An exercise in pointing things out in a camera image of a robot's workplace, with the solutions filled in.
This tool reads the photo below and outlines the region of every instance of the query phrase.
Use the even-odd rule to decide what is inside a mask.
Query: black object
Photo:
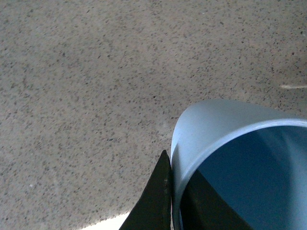
[[[252,230],[196,170],[180,205],[185,230]]]
[[[172,172],[164,150],[135,207],[119,230],[170,230]],[[184,230],[252,230],[196,171],[181,199]]]
[[[172,174],[164,150],[133,210],[119,230],[170,230]]]

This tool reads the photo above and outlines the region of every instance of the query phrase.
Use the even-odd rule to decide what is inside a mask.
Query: blue bucket
[[[176,124],[171,165],[175,230],[196,170],[253,229],[307,229],[305,119],[238,101],[196,103]]]

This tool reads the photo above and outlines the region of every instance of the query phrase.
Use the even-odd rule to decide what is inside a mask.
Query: light blue plastic container
[[[175,230],[197,169],[253,229],[307,229],[305,119],[238,101],[196,103],[176,124],[171,165]]]

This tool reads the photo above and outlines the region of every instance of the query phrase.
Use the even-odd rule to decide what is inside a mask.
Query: terrazzo floor
[[[305,0],[0,1],[0,229],[129,212],[205,99],[307,117]]]

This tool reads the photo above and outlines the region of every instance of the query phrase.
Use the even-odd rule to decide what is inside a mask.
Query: concrete floor
[[[305,0],[2,0],[0,229],[130,211],[210,98],[307,117]]]

